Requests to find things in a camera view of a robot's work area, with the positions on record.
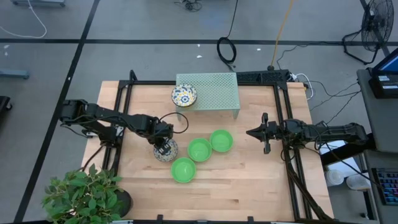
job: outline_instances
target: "bowl rim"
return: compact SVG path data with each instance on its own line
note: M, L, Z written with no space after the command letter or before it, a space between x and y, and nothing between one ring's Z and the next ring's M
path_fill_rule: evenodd
M197 140L205 140L205 141L208 143L208 146L210 147L210 149L209 149L209 154L208 154L208 156L206 157L206 159L204 159L204 160L197 160L197 159L194 159L193 156L192 156L191 153L190 153L190 150L189 150L190 147L189 147L189 146L191 145L191 143L193 143L194 141L197 141ZM195 161L195 162L205 162L206 160L208 160L208 159L211 157L212 151L213 151L213 147L211 146L211 143L209 142L209 140L207 140L207 139L205 139L205 138L195 138L195 139L193 139L192 141L189 142L188 147L187 147L188 156L190 157L190 159L192 159L192 160Z
M176 87L181 86L181 85L189 85L189 86L191 86L191 88L193 88L193 89L197 92L196 95L194 96L193 102L192 102L191 104L187 105L187 106L180 106L180 105L176 104L176 103L174 102L174 100L173 100L173 96L174 96L174 95L173 95L173 92L174 92L174 90L176 89ZM178 107L181 107L181 108L186 108L186 107L192 106L192 105L197 101L197 99L198 99L198 91L197 91L197 89L195 89L195 87L193 87L191 84L179 84L179 85L176 85L176 86L173 88L173 90L172 90L172 92L171 92L171 94L170 94L170 97L171 97L172 102L174 103L175 106L178 106Z
M215 133L217 133L218 131L227 132L227 133L229 134L229 136L231 136L231 145L229 146L229 148L228 148L226 151L219 151L218 149L215 149L215 148L213 147L213 144L211 143L211 139L213 139ZM225 129L217 129L216 131L213 131L213 133L211 134L210 139L209 139L209 142L210 142L211 148L214 149L216 152L228 152L229 150L231 150L231 148L232 148L232 146L233 146L233 144L234 144L234 138L232 137L232 134L231 134L229 131L227 131L227 130L225 130Z
M191 178L189 178L187 181L181 181L181 180L178 180L174 175L173 175L173 170L175 170L175 163L177 162L177 161L181 161L181 160L185 160L185 161L189 161L189 163L193 166L193 175L192 175L192 177ZM171 174L171 176L173 177L173 179L175 180L175 181L177 181L178 183L188 183L188 182L190 182L191 180L193 180L193 178L195 178L195 176L196 176L196 174L197 174L197 166L196 166L196 164L195 164L195 162L193 162L189 157L180 157L180 158L178 158L178 159L176 159L174 162L173 162L173 164L172 164L172 166L171 166L171 168L170 168L170 174Z

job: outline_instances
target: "black plant pot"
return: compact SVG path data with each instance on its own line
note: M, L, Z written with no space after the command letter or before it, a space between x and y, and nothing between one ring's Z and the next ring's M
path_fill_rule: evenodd
M115 191L115 194L116 194L118 200L123 202L123 207L120 209L119 214L120 214L120 217L124 217L125 215L127 215L127 213L129 213L134 202L133 202L130 194L125 190L123 192L117 190L117 191Z

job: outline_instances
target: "keyboard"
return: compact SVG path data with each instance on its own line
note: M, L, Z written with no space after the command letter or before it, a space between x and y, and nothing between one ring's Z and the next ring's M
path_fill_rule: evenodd
M275 83L286 82L290 77L290 74L289 71L285 69L273 71L237 72L236 77L238 79L238 83Z
M385 205L398 205L398 169L372 169L374 178L383 189L379 189L379 196Z

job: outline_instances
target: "white cable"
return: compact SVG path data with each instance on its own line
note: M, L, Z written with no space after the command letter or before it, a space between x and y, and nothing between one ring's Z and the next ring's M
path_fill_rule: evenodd
M35 15L35 17L37 18L37 20L38 20L38 21L41 23L41 25L43 26L43 28L44 28L44 34L41 35L40 37L35 37L35 36L29 36L29 35L19 35L19 34L15 34L15 33L9 32L8 30L6 30L5 28L3 28L2 26L0 26L0 29L2 29L4 32L6 32L6 33L8 33L8 34L11 34L11 35L13 35L13 36L16 36L16 37L35 38L35 39L43 38L43 37L47 34L47 28L45 27L45 25L43 24L43 22L39 19L39 17L36 15L35 11L33 10L32 5L30 4L30 0L27 0L27 2L29 3L29 9L32 10L33 15Z
M297 78L299 75L304 76L307 79L308 84L310 85L311 96L309 98L307 98L307 100L309 100L309 99L311 99L313 97L313 90L312 90L311 82L310 82L310 80L308 79L308 77L304 73L299 73L299 74L296 74L296 75L292 74L292 77L296 76L296 78Z

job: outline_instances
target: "concrete floor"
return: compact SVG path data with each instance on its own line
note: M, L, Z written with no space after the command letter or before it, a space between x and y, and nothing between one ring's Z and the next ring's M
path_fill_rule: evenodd
M101 0L88 38L218 39L228 33L234 0L203 0L202 10L195 13L184 11L173 1ZM45 38L79 39L92 3L93 0L66 0L66 8L35 7L48 29ZM289 0L240 1L230 39L274 40L288 4ZM356 0L297 1L282 40L339 41L345 34L360 28L362 14L361 5ZM28 8L14 6L9 1L0 2L0 26L18 34L42 33L40 24ZM0 31L0 38L13 37ZM390 41L398 41L397 28L393 29ZM14 219L76 47L77 44L0 44L1 68L26 69L31 73L28 80L0 78L0 95L10 96L14 103L0 129L0 177L5 180L0 185L0 223ZM237 72L265 70L274 49L273 45L236 47ZM279 46L278 57L283 50L292 47ZM350 47L350 50L363 58L372 56L362 47ZM376 62L382 58L380 53ZM341 46L297 48L287 52L280 65L293 73L305 73L311 80L323 82L331 93L355 82L357 69L366 68L347 57ZM216 45L212 44L201 44L200 47L196 44L86 44L67 98L96 102L103 80L127 79L130 69L134 69L140 80L174 80L176 73L228 71L217 56ZM314 83L313 87L315 96L308 102L310 108L327 99L320 85ZM313 122L328 121L347 100L334 98L313 110ZM331 124L350 122L362 124L370 131L361 95L355 96ZM85 139L69 130L55 130L24 221L45 218L40 204L44 186L50 177L62 177L66 171L80 166L85 144ZM329 190L336 218L369 223L359 217L360 212L366 211L361 192L350 191L345 186Z

